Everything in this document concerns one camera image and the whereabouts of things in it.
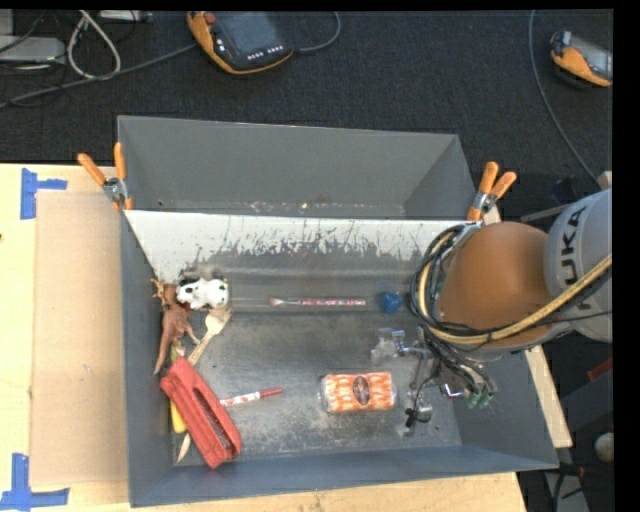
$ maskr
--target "cord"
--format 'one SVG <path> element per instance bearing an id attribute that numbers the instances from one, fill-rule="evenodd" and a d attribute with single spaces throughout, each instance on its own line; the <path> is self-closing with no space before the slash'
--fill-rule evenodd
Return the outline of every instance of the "cord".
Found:
<path id="1" fill-rule="evenodd" d="M 308 46 L 306 48 L 298 48 L 297 52 L 298 53 L 311 53 L 311 52 L 316 52 L 318 50 L 322 50 L 328 46 L 330 46 L 331 44 L 333 44 L 333 42 L 338 39 L 338 36 L 340 35 L 340 31 L 342 30 L 342 21 L 340 20 L 340 15 L 338 14 L 337 11 L 333 11 L 333 15 L 336 18 L 336 23 L 337 23 L 337 27 L 336 27 L 336 31 L 333 34 L 333 36 L 331 37 L 331 39 L 329 39 L 327 42 L 322 43 L 318 46 Z"/>
<path id="2" fill-rule="evenodd" d="M 78 73 L 80 76 L 84 78 L 96 78 L 100 80 L 107 80 L 111 78 L 115 73 L 120 71 L 122 67 L 122 64 L 120 61 L 120 54 L 118 53 L 117 48 L 113 44 L 113 41 L 111 41 L 109 36 L 104 32 L 104 30 L 102 30 L 102 27 L 98 24 L 98 22 L 96 22 L 89 15 L 87 11 L 83 9 L 79 9 L 79 11 L 82 14 L 82 18 L 80 19 L 80 21 L 78 21 L 76 28 L 73 29 L 73 32 L 71 33 L 71 38 L 69 39 L 69 44 L 67 45 L 67 58 L 69 59 L 69 65 L 73 68 L 73 70 L 76 73 Z M 100 35 L 100 37 L 102 37 L 104 42 L 107 43 L 107 46 L 109 47 L 109 49 L 111 50 L 111 53 L 113 53 L 113 56 L 116 59 L 113 71 L 106 75 L 96 76 L 96 75 L 87 73 L 86 71 L 83 71 L 78 67 L 78 65 L 75 62 L 75 59 L 73 58 L 73 50 L 78 42 L 78 37 L 80 35 L 80 32 L 87 30 L 89 28 L 89 25 L 92 25 L 93 28 L 96 30 L 96 32 Z"/>
<path id="3" fill-rule="evenodd" d="M 0 110 L 7 108 L 9 106 L 15 105 L 23 100 L 27 100 L 30 98 L 35 98 L 38 96 L 42 96 L 45 94 L 49 94 L 51 92 L 56 92 L 56 91 L 60 91 L 60 90 L 66 90 L 66 89 L 71 89 L 73 87 L 77 87 L 80 85 L 85 85 L 85 84 L 90 84 L 93 82 L 97 82 L 97 81 L 104 81 L 107 79 L 113 79 L 115 77 L 118 76 L 122 76 L 122 75 L 126 75 L 128 73 L 131 73 L 133 71 L 138 71 L 140 69 L 149 67 L 149 66 L 153 66 L 154 64 L 157 64 L 159 62 L 168 60 L 172 57 L 176 57 L 177 55 L 180 55 L 182 53 L 186 53 L 187 51 L 199 47 L 200 45 L 198 43 L 193 43 L 190 44 L 189 46 L 185 46 L 184 48 L 181 48 L 179 50 L 175 50 L 171 53 L 167 53 L 165 55 L 162 55 L 160 57 L 156 57 L 155 59 L 151 59 L 147 62 L 143 62 L 142 64 L 138 64 L 136 66 L 130 67 L 130 68 L 125 68 L 125 69 L 121 69 L 120 71 L 118 71 L 117 73 L 111 73 L 108 77 L 97 77 L 97 78 L 86 78 L 86 79 L 82 79 L 82 80 L 76 80 L 75 82 L 68 82 L 65 84 L 61 84 L 61 85 L 57 85 L 54 87 L 48 87 L 46 89 L 40 89 L 39 91 L 34 91 L 34 92 L 30 92 L 27 94 L 22 94 L 20 96 L 16 96 L 15 98 L 12 98 L 10 100 L 7 100 L 3 103 L 0 103 Z"/>
<path id="4" fill-rule="evenodd" d="M 553 120 L 554 124 L 556 125 L 556 128 L 560 132 L 560 135 L 562 135 L 562 138 L 567 143 L 567 146 L 569 146 L 569 149 L 571 150 L 573 155 L 576 157 L 576 159 L 578 160 L 578 162 L 580 162 L 580 165 L 583 167 L 583 169 L 587 172 L 587 174 L 591 177 L 591 179 L 598 186 L 598 190 L 600 190 L 600 184 L 598 183 L 598 178 L 596 177 L 595 174 L 593 174 L 591 169 L 589 169 L 589 167 L 584 162 L 584 160 L 582 160 L 582 158 L 578 154 L 578 151 L 573 146 L 573 144 L 571 144 L 571 141 L 569 140 L 567 135 L 564 133 L 564 130 L 560 126 L 560 123 L 558 122 L 558 120 L 556 119 L 555 114 L 553 113 L 553 109 L 551 108 L 551 105 L 549 104 L 549 100 L 547 99 L 547 95 L 545 94 L 544 89 L 542 88 L 542 84 L 540 82 L 540 77 L 538 76 L 538 70 L 536 68 L 535 58 L 533 56 L 533 17 L 535 15 L 535 12 L 536 12 L 536 10 L 533 9 L 531 11 L 531 16 L 529 17 L 529 57 L 531 59 L 531 67 L 533 68 L 533 75 L 534 75 L 534 77 L 536 79 L 536 83 L 538 84 L 538 90 L 540 91 L 540 95 L 542 96 L 542 100 L 544 101 L 544 104 L 546 105 L 547 110 L 549 111 L 549 115 L 551 116 L 551 119 Z"/>

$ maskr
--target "plastic wrapper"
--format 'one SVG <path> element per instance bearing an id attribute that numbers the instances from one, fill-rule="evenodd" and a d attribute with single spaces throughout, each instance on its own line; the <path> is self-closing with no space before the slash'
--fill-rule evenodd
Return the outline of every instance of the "plastic wrapper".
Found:
<path id="1" fill-rule="evenodd" d="M 329 374 L 320 380 L 327 412 L 384 411 L 393 408 L 396 390 L 389 372 Z"/>

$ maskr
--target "plastic dinosaur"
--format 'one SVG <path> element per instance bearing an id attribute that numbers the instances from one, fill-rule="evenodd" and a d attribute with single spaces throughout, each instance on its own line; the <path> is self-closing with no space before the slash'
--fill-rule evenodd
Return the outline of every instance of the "plastic dinosaur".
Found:
<path id="1" fill-rule="evenodd" d="M 189 323 L 189 311 L 176 302 L 176 287 L 172 284 L 165 285 L 155 279 L 151 281 L 156 285 L 158 291 L 153 297 L 160 299 L 162 309 L 162 336 L 160 338 L 160 348 L 158 359 L 153 374 L 156 375 L 162 369 L 162 365 L 169 355 L 169 347 L 173 345 L 176 350 L 182 348 L 180 338 L 185 333 L 189 335 L 195 345 L 200 344 L 200 340 L 195 337 L 191 324 Z"/>

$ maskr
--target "orange device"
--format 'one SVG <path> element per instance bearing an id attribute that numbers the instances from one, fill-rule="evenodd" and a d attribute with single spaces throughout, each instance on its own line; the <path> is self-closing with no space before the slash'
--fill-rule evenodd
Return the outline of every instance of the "orange device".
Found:
<path id="1" fill-rule="evenodd" d="M 242 438 L 220 400 L 191 363 L 179 357 L 160 379 L 210 468 L 237 457 Z"/>
<path id="2" fill-rule="evenodd" d="M 551 58 L 560 71 L 569 73 L 575 84 L 599 87 L 613 84 L 613 54 L 568 30 L 553 34 Z"/>
<path id="3" fill-rule="evenodd" d="M 187 25 L 205 53 L 235 75 L 273 68 L 294 52 L 270 12 L 189 11 Z"/>

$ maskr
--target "stuffed animal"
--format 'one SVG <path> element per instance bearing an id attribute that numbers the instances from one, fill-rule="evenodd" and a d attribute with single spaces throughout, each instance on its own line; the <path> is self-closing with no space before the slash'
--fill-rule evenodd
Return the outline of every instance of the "stuffed animal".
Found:
<path id="1" fill-rule="evenodd" d="M 229 285 L 222 279 L 183 279 L 176 289 L 176 299 L 193 310 L 224 308 L 229 304 Z"/>

